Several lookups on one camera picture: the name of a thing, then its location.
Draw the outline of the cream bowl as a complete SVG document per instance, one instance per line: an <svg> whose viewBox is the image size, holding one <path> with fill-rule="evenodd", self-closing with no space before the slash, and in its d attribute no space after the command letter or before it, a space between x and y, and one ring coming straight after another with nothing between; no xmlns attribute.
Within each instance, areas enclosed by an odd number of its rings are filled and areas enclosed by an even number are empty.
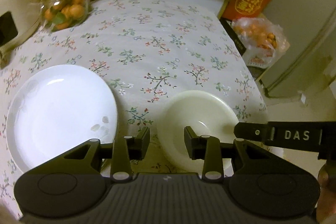
<svg viewBox="0 0 336 224"><path fill-rule="evenodd" d="M191 160L184 141L190 126L197 136L210 135L222 143L233 143L238 123L234 111L208 92L189 90L168 99L157 121L157 136L163 154L179 171L201 173L203 161Z"/></svg>

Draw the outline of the small white plate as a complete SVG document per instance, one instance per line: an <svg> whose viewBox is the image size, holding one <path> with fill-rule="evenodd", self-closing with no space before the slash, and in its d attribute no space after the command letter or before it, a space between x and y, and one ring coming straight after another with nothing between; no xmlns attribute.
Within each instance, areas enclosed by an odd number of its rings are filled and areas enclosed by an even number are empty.
<svg viewBox="0 0 336 224"><path fill-rule="evenodd" d="M7 145L27 172L84 143L111 143L117 131L117 104L108 84L78 65L56 65L31 76L8 111Z"/></svg>

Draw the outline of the floral tablecloth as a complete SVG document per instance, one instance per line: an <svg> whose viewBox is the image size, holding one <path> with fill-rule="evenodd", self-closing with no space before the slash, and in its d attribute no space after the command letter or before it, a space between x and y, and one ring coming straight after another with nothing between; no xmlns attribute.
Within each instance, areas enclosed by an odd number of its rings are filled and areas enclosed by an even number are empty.
<svg viewBox="0 0 336 224"><path fill-rule="evenodd" d="M53 65L80 65L100 76L118 105L120 132L150 127L140 172L174 173L156 134L158 113L186 90L203 90L226 102L243 122L267 120L263 98L240 53L215 14L159 0L103 0L81 25L39 30L13 51L1 70L1 204L21 216L13 188L21 171L7 148L7 113L15 93Z"/></svg>

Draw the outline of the plastic bag of tangerines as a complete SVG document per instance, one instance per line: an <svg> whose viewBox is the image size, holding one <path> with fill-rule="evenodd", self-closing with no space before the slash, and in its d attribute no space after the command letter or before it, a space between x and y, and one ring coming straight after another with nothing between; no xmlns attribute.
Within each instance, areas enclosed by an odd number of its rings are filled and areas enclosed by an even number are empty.
<svg viewBox="0 0 336 224"><path fill-rule="evenodd" d="M243 55L246 65L267 69L290 47L283 29L264 18L240 18L231 24L247 48Z"/></svg>

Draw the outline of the cardboard box under bag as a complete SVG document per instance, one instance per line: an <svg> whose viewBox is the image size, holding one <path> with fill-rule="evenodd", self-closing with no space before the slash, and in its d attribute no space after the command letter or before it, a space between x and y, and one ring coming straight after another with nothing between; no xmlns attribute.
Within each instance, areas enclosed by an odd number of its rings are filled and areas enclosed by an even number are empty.
<svg viewBox="0 0 336 224"><path fill-rule="evenodd" d="M238 35L234 32L231 25L223 18L219 19L221 25L225 29L228 36L233 40L235 47L238 50L238 53L241 57L243 57L244 53L247 51L247 48L243 45L243 43L240 41ZM262 74L266 71L266 69L253 67L251 65L247 65L252 77L254 80L259 81L262 77Z"/></svg>

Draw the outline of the glass jar of tangerines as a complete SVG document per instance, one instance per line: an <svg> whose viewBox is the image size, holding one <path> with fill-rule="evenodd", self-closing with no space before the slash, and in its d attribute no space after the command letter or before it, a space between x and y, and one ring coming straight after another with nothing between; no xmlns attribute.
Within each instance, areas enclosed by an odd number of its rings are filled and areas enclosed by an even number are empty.
<svg viewBox="0 0 336 224"><path fill-rule="evenodd" d="M55 32L78 26L88 16L89 0L41 0L42 27Z"/></svg>

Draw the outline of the white air fryer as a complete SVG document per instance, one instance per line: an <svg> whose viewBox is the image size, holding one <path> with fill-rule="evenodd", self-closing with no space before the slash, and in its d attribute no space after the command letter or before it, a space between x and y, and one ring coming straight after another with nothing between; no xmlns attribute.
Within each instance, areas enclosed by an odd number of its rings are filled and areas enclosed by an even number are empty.
<svg viewBox="0 0 336 224"><path fill-rule="evenodd" d="M40 0L1 0L1 59L39 25Z"/></svg>

